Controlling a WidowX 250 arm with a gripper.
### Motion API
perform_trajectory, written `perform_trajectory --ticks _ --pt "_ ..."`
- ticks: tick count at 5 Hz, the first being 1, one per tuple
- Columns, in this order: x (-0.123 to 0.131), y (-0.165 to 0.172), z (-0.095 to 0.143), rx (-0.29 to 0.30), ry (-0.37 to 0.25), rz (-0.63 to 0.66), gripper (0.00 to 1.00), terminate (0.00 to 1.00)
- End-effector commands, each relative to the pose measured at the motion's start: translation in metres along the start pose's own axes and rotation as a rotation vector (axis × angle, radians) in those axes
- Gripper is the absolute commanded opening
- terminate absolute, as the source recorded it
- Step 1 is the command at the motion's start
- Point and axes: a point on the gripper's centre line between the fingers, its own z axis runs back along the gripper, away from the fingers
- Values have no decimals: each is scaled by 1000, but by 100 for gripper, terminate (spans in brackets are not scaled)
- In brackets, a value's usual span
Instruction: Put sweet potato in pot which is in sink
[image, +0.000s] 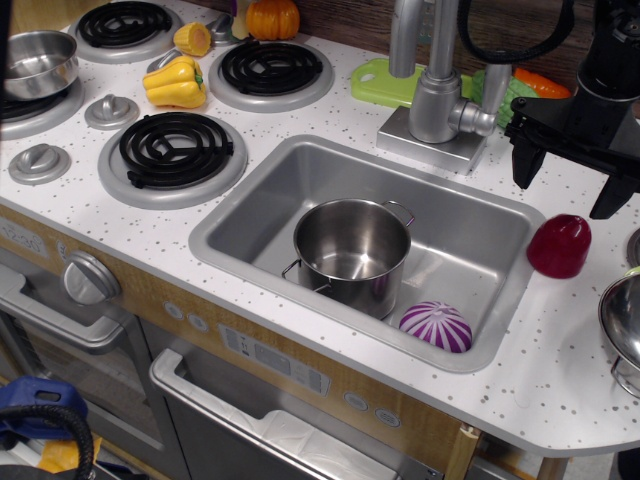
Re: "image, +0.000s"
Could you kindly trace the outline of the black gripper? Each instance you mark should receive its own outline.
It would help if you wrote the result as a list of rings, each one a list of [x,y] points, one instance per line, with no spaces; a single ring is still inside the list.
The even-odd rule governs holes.
[[[548,153],[605,173],[589,214],[605,220],[639,192],[639,122],[629,102],[579,93],[566,99],[519,97],[505,134],[513,146],[513,180],[527,189]]]

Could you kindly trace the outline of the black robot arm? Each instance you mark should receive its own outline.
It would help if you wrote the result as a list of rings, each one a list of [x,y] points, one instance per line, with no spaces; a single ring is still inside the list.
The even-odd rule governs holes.
[[[639,192],[639,3],[598,1],[589,51],[566,99],[512,101],[505,134],[526,189],[550,152],[608,176],[590,217],[608,219]]]

